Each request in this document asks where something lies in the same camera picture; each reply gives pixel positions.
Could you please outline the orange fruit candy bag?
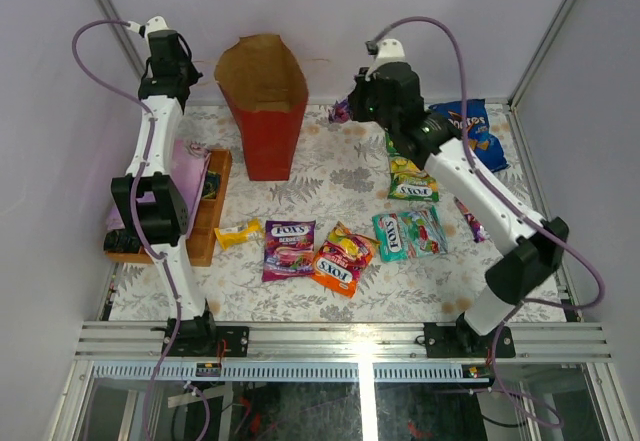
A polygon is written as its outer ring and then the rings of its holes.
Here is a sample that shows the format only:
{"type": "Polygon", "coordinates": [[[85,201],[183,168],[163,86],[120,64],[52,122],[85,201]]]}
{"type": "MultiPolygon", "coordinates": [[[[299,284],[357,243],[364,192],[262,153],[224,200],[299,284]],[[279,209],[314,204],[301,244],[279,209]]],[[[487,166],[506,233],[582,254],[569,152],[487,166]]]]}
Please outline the orange fruit candy bag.
{"type": "Polygon", "coordinates": [[[338,222],[312,261],[311,278],[334,293],[352,298],[380,243],[338,222]]]}

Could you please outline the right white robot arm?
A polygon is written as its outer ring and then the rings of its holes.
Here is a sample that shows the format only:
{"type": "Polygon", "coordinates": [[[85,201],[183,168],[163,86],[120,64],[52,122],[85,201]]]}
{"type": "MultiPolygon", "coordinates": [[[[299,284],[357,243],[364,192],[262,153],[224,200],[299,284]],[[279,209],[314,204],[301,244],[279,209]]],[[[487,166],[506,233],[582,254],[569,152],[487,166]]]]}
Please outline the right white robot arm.
{"type": "Polygon", "coordinates": [[[408,63],[393,61],[374,71],[362,67],[354,81],[348,96],[354,120],[378,123],[402,157],[471,211],[502,255],[486,272],[485,288],[461,315],[455,333],[463,353],[478,355],[490,346],[491,332],[559,269],[568,226],[522,204],[466,152],[461,130],[425,107],[419,77],[408,63]]]}

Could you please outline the blue chips bag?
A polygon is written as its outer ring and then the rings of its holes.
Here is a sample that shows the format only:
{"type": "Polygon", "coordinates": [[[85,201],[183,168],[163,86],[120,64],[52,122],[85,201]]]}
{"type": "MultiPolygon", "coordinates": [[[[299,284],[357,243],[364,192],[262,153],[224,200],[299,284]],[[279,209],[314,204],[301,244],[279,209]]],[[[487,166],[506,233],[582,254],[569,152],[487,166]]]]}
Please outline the blue chips bag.
{"type": "MultiPolygon", "coordinates": [[[[443,115],[456,128],[463,128],[462,104],[460,101],[432,104],[429,109],[443,115]]],[[[469,99],[466,113],[469,144],[474,153],[491,172],[506,169],[509,164],[505,158],[501,142],[490,133],[490,122],[485,100],[469,99]]]]}

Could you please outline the purple frozen gift bag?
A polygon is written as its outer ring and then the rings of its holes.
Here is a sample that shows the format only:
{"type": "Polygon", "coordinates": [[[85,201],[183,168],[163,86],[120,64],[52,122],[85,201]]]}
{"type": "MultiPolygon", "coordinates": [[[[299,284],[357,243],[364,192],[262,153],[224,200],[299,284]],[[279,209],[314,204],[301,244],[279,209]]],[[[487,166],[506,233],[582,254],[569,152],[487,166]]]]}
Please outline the purple frozen gift bag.
{"type": "Polygon", "coordinates": [[[210,151],[203,145],[181,139],[175,140],[171,178],[188,208],[187,237],[193,230],[209,160],[210,151]]]}

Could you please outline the purple berries candy bag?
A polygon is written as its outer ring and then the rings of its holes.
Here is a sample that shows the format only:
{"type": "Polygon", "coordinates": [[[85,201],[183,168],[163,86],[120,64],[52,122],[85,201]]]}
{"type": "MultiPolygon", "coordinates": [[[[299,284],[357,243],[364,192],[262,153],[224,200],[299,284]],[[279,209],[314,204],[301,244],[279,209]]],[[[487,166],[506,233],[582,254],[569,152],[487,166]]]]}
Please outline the purple berries candy bag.
{"type": "Polygon", "coordinates": [[[315,221],[266,222],[263,282],[311,275],[315,226],[315,221]]]}

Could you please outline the purple snack packet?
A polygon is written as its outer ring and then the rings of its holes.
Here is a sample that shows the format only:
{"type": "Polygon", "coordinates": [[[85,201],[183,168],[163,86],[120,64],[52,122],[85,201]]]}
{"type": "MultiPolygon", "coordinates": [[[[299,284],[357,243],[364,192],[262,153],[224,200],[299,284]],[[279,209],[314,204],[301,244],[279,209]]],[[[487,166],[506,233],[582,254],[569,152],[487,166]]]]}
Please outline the purple snack packet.
{"type": "Polygon", "coordinates": [[[455,205],[459,209],[460,213],[464,217],[468,224],[473,240],[475,243],[480,243],[489,239],[489,235],[484,229],[484,226],[478,221],[478,219],[469,211],[467,206],[463,204],[457,197],[454,198],[455,205]]]}

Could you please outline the aluminium front rail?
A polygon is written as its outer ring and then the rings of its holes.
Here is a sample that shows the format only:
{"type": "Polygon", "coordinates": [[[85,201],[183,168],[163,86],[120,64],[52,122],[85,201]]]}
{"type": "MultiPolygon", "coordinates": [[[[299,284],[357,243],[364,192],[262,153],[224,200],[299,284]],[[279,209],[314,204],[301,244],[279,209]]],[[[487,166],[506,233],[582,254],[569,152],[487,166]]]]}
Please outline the aluminium front rail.
{"type": "Polygon", "coordinates": [[[454,348],[446,324],[224,323],[228,341],[212,353],[163,357],[159,322],[87,322],[75,360],[97,377],[147,380],[352,381],[360,367],[378,380],[468,381],[468,369],[493,364],[596,364],[612,361],[597,323],[516,323],[497,348],[472,355],[454,348]]]}

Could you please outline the yellow small snack bar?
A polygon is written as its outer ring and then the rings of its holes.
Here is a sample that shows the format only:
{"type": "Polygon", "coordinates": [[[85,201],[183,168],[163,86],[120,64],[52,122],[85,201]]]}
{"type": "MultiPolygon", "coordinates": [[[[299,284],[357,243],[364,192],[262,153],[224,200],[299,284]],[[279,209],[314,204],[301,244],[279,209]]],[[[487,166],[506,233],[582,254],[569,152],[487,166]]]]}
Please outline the yellow small snack bar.
{"type": "Polygon", "coordinates": [[[232,246],[244,244],[246,242],[259,241],[264,237],[264,230],[257,218],[233,227],[217,227],[214,229],[214,233],[217,242],[223,250],[227,250],[232,246]]]}

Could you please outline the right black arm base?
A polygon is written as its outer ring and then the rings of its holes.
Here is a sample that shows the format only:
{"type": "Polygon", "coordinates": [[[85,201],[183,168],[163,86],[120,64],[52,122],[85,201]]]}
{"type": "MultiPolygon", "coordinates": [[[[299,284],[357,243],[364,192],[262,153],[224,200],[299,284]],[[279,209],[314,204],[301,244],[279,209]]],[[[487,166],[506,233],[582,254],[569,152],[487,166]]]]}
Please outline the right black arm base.
{"type": "Polygon", "coordinates": [[[450,323],[425,322],[414,343],[434,359],[511,359],[516,356],[515,342],[508,327],[495,328],[478,335],[458,320],[450,323]]]}

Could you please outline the red paper bag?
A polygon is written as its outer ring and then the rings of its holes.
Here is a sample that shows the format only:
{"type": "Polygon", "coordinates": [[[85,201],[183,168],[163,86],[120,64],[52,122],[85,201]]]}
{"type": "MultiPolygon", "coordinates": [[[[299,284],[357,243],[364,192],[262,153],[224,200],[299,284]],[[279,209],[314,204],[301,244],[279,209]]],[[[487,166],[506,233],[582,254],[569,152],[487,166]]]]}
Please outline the red paper bag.
{"type": "Polygon", "coordinates": [[[241,36],[219,54],[199,43],[194,60],[212,63],[209,81],[238,127],[249,179],[287,181],[309,101],[304,69],[330,60],[298,59],[280,35],[268,32],[241,36]]]}

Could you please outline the green candy bag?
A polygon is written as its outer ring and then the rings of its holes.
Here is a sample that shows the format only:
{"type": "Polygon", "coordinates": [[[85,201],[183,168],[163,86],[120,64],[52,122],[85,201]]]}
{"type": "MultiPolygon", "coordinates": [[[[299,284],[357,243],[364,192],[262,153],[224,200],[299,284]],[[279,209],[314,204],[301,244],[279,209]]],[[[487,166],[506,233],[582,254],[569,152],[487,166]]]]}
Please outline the green candy bag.
{"type": "Polygon", "coordinates": [[[392,141],[388,133],[385,134],[385,144],[386,144],[386,152],[389,157],[399,156],[399,152],[396,149],[394,142],[392,141]]]}

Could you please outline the green yellow snack packet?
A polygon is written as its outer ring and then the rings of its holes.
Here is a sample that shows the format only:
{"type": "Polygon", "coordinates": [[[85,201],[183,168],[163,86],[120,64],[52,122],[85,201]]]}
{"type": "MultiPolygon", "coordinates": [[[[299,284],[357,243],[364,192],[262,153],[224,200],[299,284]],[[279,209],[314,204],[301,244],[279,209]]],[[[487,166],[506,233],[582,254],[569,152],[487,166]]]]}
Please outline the green yellow snack packet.
{"type": "Polygon", "coordinates": [[[390,188],[388,197],[406,201],[439,200],[439,189],[436,180],[425,171],[399,155],[389,158],[390,188]]]}

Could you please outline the floral table cloth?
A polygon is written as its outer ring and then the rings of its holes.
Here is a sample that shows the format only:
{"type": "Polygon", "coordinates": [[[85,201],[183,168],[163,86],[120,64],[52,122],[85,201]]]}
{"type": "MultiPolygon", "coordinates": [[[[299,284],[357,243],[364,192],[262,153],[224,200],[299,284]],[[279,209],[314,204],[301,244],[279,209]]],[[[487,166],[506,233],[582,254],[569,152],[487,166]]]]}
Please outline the floral table cloth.
{"type": "MultiPolygon", "coordinates": [[[[323,242],[337,223],[369,236],[375,215],[412,209],[410,202],[388,196],[383,131],[373,123],[333,124],[324,106],[307,109],[284,182],[249,180],[240,133],[225,108],[191,108],[178,134],[198,148],[232,155],[223,227],[255,218],[312,221],[316,241],[323,242]]],[[[472,304],[499,254],[492,243],[474,241],[449,192],[441,192],[436,209],[448,252],[393,263],[374,260],[352,298],[309,278],[263,282],[263,248],[254,241],[216,249],[211,265],[196,270],[196,281],[219,321],[449,321],[472,304]]]]}

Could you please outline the teal mint candy bag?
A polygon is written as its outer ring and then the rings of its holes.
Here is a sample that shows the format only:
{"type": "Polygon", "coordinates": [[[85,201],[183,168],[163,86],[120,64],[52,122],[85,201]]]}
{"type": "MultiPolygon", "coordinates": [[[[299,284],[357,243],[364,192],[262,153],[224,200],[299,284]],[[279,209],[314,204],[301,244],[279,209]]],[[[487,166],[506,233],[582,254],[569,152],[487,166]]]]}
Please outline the teal mint candy bag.
{"type": "Polygon", "coordinates": [[[425,210],[375,215],[372,223],[383,262],[411,260],[449,251],[434,206],[425,210]]]}

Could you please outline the orange wooden tray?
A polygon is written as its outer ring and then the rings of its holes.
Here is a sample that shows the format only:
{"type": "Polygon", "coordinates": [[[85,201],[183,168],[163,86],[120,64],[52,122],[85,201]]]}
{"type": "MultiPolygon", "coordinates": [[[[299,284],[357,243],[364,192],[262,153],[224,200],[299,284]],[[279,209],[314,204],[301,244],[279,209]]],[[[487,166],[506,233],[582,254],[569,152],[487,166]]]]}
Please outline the orange wooden tray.
{"type": "MultiPolygon", "coordinates": [[[[216,171],[221,175],[221,186],[215,200],[200,198],[193,230],[187,237],[189,260],[195,267],[208,267],[212,263],[216,244],[214,229],[219,226],[221,219],[231,167],[230,151],[226,149],[210,151],[208,170],[216,171]]],[[[116,209],[113,209],[107,218],[107,234],[103,247],[105,255],[114,262],[139,264],[152,262],[139,242],[127,239],[116,209]]]]}

